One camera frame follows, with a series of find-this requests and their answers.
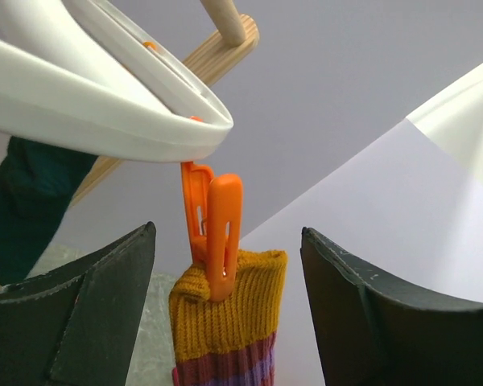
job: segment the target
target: drying rack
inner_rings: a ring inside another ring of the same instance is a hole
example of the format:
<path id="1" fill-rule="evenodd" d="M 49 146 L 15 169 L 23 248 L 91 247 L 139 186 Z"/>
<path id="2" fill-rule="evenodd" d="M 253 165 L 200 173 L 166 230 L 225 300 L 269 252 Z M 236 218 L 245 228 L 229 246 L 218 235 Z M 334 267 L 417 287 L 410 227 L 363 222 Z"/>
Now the drying rack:
<path id="1" fill-rule="evenodd" d="M 241 62 L 258 45 L 256 22 L 239 14 L 233 0 L 200 0 L 217 30 L 183 64 L 206 85 L 211 86 Z M 102 180 L 116 170 L 121 159 L 99 157 L 73 197 L 72 206 L 82 200 Z"/>

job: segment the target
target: plastic clip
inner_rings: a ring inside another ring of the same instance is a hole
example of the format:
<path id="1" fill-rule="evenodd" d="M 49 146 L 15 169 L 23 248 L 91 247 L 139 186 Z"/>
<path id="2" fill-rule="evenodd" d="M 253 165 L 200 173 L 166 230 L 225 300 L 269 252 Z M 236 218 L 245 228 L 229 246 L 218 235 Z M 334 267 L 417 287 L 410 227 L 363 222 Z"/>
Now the plastic clip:
<path id="1" fill-rule="evenodd" d="M 205 265 L 210 300 L 225 300 L 234 288 L 242 224 L 243 183 L 233 174 L 215 177 L 206 165 L 181 163 L 184 208 L 195 263 Z"/>

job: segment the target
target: dark green cloth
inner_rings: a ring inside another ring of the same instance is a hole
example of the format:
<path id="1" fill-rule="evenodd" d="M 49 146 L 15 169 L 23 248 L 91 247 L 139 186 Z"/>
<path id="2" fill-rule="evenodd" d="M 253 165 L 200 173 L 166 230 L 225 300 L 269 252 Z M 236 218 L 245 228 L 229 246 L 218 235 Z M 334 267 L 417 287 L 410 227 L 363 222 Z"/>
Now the dark green cloth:
<path id="1" fill-rule="evenodd" d="M 11 138 L 0 166 L 0 284 L 23 280 L 97 156 Z"/>

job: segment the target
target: gray wall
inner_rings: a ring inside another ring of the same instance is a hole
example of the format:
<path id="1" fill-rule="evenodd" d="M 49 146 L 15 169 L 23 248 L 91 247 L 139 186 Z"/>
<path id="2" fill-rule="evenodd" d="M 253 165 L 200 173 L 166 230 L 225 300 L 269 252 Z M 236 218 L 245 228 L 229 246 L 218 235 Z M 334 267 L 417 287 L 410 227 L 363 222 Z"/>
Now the gray wall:
<path id="1" fill-rule="evenodd" d="M 198 1 L 114 3 L 180 58 L 213 31 Z M 237 5 L 262 38 L 214 87 L 236 123 L 206 162 L 244 179 L 244 234 L 483 61 L 483 0 Z M 156 268 L 180 273 L 189 252 L 177 165 L 125 163 L 56 240 L 92 250 L 148 220 L 159 230 Z"/>

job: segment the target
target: clothespin handle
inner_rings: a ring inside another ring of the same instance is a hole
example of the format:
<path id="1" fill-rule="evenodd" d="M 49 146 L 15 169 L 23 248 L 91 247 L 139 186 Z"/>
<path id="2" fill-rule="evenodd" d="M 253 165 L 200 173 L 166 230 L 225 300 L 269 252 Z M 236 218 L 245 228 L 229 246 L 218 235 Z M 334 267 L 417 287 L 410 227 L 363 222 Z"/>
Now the clothespin handle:
<path id="1" fill-rule="evenodd" d="M 225 300 L 234 288 L 243 206 L 237 175 L 214 176 L 193 162 L 181 164 L 184 207 L 192 259 L 205 264 L 210 300 Z"/>

